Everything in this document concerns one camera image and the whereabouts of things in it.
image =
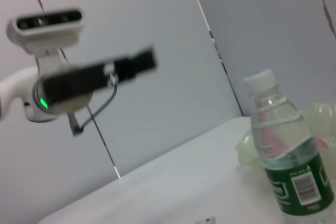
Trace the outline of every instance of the green led light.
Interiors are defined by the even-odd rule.
[[[45,102],[45,100],[43,100],[42,98],[40,99],[41,104],[48,109],[48,104]]]

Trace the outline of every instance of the barcode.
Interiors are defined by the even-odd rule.
[[[314,203],[321,199],[312,172],[292,178],[295,191],[302,206]]]

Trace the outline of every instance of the white camera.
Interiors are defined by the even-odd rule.
[[[15,17],[9,21],[6,33],[12,43],[28,54],[38,55],[74,45],[84,23],[80,9],[61,9]]]

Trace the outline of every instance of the table surface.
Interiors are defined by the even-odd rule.
[[[279,223],[260,168],[241,167],[235,146],[249,129],[235,118],[102,187],[39,224]]]

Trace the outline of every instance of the water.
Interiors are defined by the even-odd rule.
[[[277,88],[255,96],[251,129],[285,223],[336,223],[331,183],[315,140]]]

